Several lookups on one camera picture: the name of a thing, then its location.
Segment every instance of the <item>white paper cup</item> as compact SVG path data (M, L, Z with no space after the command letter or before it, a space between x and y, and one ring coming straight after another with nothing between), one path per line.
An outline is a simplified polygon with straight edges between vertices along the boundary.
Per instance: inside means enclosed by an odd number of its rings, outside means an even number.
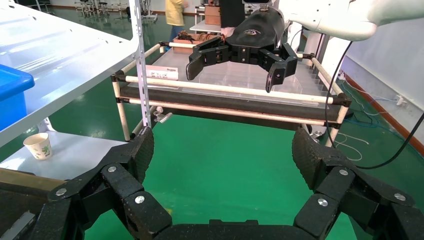
M49 134L42 132L27 137L23 145L28 148L34 158L39 160L48 159L53 155L50 145Z

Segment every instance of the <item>yellow shirt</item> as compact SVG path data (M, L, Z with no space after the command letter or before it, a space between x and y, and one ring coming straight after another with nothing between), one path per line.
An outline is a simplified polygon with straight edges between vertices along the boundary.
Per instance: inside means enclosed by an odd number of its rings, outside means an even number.
M173 26L184 26L183 0L166 0L166 23Z

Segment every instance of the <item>green epoxy floor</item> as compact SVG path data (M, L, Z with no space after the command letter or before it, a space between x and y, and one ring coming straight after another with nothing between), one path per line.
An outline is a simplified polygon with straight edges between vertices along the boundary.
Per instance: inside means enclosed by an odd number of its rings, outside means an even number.
M126 39L132 36L131 24L117 13L112 13L106 22L100 18L83 18L75 10L54 8L52 11L61 18L110 34ZM194 18L185 17L185 23L188 29ZM167 41L170 31L163 15L158 16L155 24L145 24L146 48ZM353 94L366 103L357 93ZM351 109L360 110L360 107L353 103ZM133 129L141 118L140 106L126 104L125 112L129 128ZM368 120L362 113L357 113L357 117ZM124 140L110 79L54 113L50 120L60 132ZM379 120L389 127L381 117ZM312 194L292 160L292 131L174 115L165 124L158 124L153 132L155 153L144 186L172 211L174 224L256 219L260 224L291 225ZM361 152L363 159L355 163L363 166L384 162L403 142L387 130L350 123L344 123L340 132L369 142L351 138L345 142ZM29 129L0 148L0 160L21 148L23 139L34 133L35 128ZM343 141L344 137L340 135L336 140ZM352 159L359 157L348 147L339 146L339 149ZM424 209L420 185L424 180L423 162L407 147L395 162L367 173L406 191ZM357 237L371 239L357 226L352 227L349 218L342 214L328 239ZM86 239L131 239L131 236L109 211L86 231Z

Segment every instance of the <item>metal screw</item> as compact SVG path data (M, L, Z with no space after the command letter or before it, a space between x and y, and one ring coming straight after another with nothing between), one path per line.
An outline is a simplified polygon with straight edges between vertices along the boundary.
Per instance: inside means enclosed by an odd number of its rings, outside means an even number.
M159 113L163 113L164 112L164 108L161 106L157 106L156 107L156 111L158 111Z
M346 170L343 170L343 169L340 169L339 171L338 171L341 175L345 175L345 176L347 176L349 173L348 173L348 171L346 171Z
M401 200L401 201L405 201L407 199L404 195L402 195L400 193L395 193L394 197Z
M62 196L65 193L66 193L66 188L61 188L61 189L57 190L56 196Z
M111 172L115 172L117 170L117 167L116 166L111 166L111 167L109 167L108 169L107 169L107 171L109 172L109 173L111 173Z
M323 206L323 207L327 207L329 205L329 202L323 198L318 199L318 204Z
M136 204L141 204L144 201L145 201L145 197L144 196L138 196L138 197L135 198L135 203Z

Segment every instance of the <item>blue plastic bin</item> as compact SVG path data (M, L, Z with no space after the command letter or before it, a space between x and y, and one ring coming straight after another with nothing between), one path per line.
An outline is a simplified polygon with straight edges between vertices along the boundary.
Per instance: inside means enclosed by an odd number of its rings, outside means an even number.
M34 85L30 74L0 64L0 131L27 115L24 91Z

